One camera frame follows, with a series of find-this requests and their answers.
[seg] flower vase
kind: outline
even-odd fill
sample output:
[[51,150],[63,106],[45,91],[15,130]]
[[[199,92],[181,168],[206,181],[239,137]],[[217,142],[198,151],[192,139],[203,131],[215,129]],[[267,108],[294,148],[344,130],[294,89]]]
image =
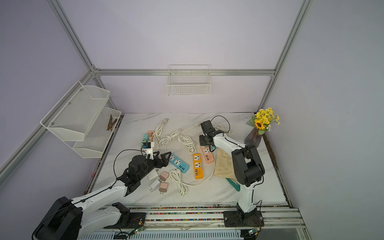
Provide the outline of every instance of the flower vase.
[[259,146],[260,141],[262,140],[262,135],[259,134],[259,129],[254,127],[252,131],[248,134],[248,136],[245,138],[244,143],[245,145],[255,145],[256,147]]

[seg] sunflower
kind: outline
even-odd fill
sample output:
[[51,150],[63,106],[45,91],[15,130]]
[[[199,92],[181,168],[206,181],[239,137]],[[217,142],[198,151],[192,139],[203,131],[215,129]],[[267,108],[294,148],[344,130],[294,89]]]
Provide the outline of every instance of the sunflower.
[[257,120],[257,119],[255,119],[255,126],[256,126],[258,129],[261,129],[261,130],[265,129],[265,127],[264,127],[264,123],[263,123],[262,121],[260,121],[260,120]]

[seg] beige cloth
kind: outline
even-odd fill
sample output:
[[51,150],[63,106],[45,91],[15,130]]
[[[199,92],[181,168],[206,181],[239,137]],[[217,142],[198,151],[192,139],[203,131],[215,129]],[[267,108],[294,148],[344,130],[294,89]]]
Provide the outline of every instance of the beige cloth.
[[217,149],[215,161],[215,176],[236,179],[235,171],[233,170],[232,156],[219,148]]

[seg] coiled white cable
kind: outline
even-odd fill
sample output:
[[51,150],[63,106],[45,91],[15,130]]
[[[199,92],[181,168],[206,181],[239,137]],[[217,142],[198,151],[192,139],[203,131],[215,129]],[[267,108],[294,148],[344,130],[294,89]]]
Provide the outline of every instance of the coiled white cable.
[[[164,138],[160,138],[161,132],[163,130],[163,126],[165,122],[168,122],[168,118],[165,118],[164,120],[161,121],[161,123],[157,126],[155,133],[153,134],[153,142],[157,147],[163,145],[164,150],[167,151],[167,145],[174,139],[176,136],[179,136],[180,133],[186,132],[194,127],[199,126],[199,123],[196,123],[192,127],[188,128],[187,130],[181,131],[180,129],[177,129],[174,131],[171,135],[166,135]],[[179,142],[184,144],[187,148],[189,153],[194,154],[196,153],[196,148],[195,148],[195,142],[189,137],[189,136],[179,136],[178,137]]]
[[179,135],[177,139],[188,148],[190,154],[196,153],[195,142],[189,136]]
[[179,192],[180,192],[180,195],[181,196],[184,196],[187,191],[188,191],[188,188],[187,186],[190,186],[190,187],[196,187],[196,186],[200,186],[201,184],[205,183],[208,179],[211,178],[211,176],[214,174],[215,172],[215,164],[216,164],[216,161],[214,161],[214,169],[211,173],[211,175],[209,175],[209,177],[207,177],[204,181],[202,181],[201,183],[199,184],[195,184],[195,185],[191,185],[191,184],[186,184],[186,183],[183,183],[181,181],[181,171],[180,169],[173,169],[171,171],[169,171],[169,178],[176,182],[177,183],[177,188],[179,189]]
[[233,129],[228,129],[226,127],[223,127],[220,123],[215,123],[214,128],[215,130],[221,130],[225,132],[227,136],[230,136],[233,133]]

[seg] white wire basket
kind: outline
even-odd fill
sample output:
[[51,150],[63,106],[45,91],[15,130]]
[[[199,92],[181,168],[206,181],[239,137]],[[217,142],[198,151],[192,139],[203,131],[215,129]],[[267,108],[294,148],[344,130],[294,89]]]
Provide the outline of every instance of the white wire basket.
[[188,65],[190,69],[173,69],[186,65],[170,65],[167,81],[169,96],[203,96],[211,94],[209,65]]
[[40,121],[62,141],[84,141],[109,99],[108,90],[96,86],[83,86],[81,83],[80,85],[47,126],[42,123],[43,120]]
[[111,115],[112,122],[117,119],[112,127],[114,129],[121,112],[112,108],[103,108],[84,141],[77,141],[74,144],[72,149],[82,158],[101,158],[113,133],[113,131],[107,130]]

